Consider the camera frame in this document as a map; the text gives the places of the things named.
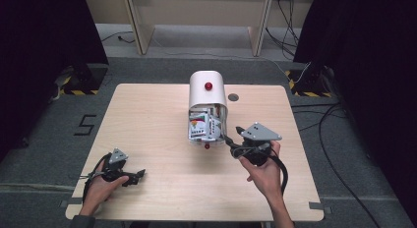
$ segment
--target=gray carpet floor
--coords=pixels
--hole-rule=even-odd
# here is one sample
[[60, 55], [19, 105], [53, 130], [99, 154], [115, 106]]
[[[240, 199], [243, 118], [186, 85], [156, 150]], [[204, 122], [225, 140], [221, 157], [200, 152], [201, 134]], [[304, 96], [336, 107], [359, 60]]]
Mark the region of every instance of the gray carpet floor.
[[[336, 96], [292, 95], [286, 77], [270, 61], [109, 58], [109, 62], [97, 95], [61, 95], [38, 119], [31, 131], [29, 146], [11, 150], [0, 163], [0, 227], [68, 227], [70, 221], [65, 217], [61, 202], [71, 196], [76, 186], [117, 85], [187, 84], [190, 76], [200, 70], [219, 71], [226, 84], [286, 88], [326, 211], [323, 221], [297, 222], [297, 227], [375, 227], [370, 216], [335, 176], [321, 148], [316, 124], [328, 106], [296, 106], [336, 103]], [[303, 67], [290, 62], [279, 64], [283, 70]], [[94, 125], [91, 134], [75, 136], [88, 130], [79, 127], [86, 114], [95, 115], [85, 121]], [[343, 108], [326, 118], [322, 138], [336, 171], [382, 227], [412, 227], [380, 168], [368, 158]], [[95, 227], [122, 225], [116, 221], [98, 221]]]

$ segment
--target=robotic mechanism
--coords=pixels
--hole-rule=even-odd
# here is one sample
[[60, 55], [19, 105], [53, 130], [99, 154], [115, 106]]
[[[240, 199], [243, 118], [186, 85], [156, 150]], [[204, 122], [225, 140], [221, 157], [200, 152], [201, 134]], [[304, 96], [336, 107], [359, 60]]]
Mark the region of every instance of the robotic mechanism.
[[232, 156], [234, 158], [244, 156], [256, 166], [264, 165], [268, 158], [272, 159], [272, 161], [274, 161], [282, 170], [283, 179], [281, 190], [282, 193], [284, 193], [288, 182], [288, 172], [285, 165], [278, 158], [278, 155], [272, 150], [270, 145], [270, 141], [280, 141], [282, 140], [282, 137], [260, 123], [255, 123], [247, 130], [236, 127], [236, 131], [243, 137], [244, 141], [242, 142], [242, 145], [234, 143], [228, 136], [223, 136], [227, 145], [230, 146], [230, 153]]
[[[139, 180], [143, 178], [145, 175], [145, 169], [139, 171], [136, 174], [124, 172], [122, 168], [125, 165], [127, 159], [128, 155], [123, 153], [119, 148], [114, 148], [113, 153], [109, 152], [106, 155], [104, 155], [95, 165], [92, 172], [86, 176], [88, 180], [86, 181], [86, 185], [84, 187], [83, 202], [86, 199], [87, 192], [89, 191], [89, 185], [96, 176], [101, 176], [101, 178], [106, 182], [115, 181], [117, 180], [117, 178], [122, 176], [129, 176], [129, 180], [123, 183], [122, 186], [127, 187], [130, 185], [138, 185]], [[102, 170], [101, 172], [97, 172], [96, 169], [102, 161], [104, 161]]]

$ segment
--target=person's arm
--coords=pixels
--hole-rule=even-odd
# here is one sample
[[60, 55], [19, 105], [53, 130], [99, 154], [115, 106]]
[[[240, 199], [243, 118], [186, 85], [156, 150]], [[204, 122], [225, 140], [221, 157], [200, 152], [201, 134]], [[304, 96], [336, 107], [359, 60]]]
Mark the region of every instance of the person's arm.
[[[100, 163], [96, 171], [102, 170], [103, 163]], [[104, 181], [101, 176], [96, 176], [92, 179], [86, 199], [83, 202], [83, 207], [79, 215], [74, 216], [70, 228], [92, 228], [95, 223], [93, 215], [100, 204], [107, 200], [113, 191], [128, 180], [128, 176], [119, 177], [112, 182]]]
[[[279, 155], [280, 144], [271, 142], [272, 149]], [[253, 181], [258, 190], [266, 197], [276, 228], [292, 228], [294, 223], [286, 209], [281, 191], [281, 170], [270, 158], [260, 166], [254, 166], [247, 158], [241, 156], [239, 161], [249, 172], [248, 182]]]

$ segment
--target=white cylindrical device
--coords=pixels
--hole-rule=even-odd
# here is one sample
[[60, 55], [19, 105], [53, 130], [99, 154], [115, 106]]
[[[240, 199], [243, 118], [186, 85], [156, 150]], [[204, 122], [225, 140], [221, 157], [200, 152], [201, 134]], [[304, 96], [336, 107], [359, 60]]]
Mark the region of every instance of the white cylindrical device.
[[198, 71], [190, 78], [188, 137], [191, 143], [225, 144], [227, 104], [223, 77], [216, 71]]

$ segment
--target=hand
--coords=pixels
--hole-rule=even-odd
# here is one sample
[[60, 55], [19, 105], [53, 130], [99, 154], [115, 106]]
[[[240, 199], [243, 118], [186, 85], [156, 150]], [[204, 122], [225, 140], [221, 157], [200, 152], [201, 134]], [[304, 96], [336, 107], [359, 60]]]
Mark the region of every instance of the hand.
[[[97, 172], [102, 170], [103, 164], [104, 162], [102, 161], [98, 165]], [[128, 176], [122, 176], [115, 181], [106, 182], [101, 176], [96, 176], [89, 185], [89, 191], [87, 192], [80, 215], [92, 216], [98, 209], [98, 206], [107, 200], [113, 191], [128, 180]]]
[[[281, 145], [279, 142], [271, 141], [272, 150], [279, 155]], [[258, 190], [268, 199], [275, 200], [282, 198], [280, 168], [272, 159], [268, 158], [262, 166], [253, 165], [246, 157], [239, 157], [242, 166], [249, 172], [248, 182], [254, 181]]]

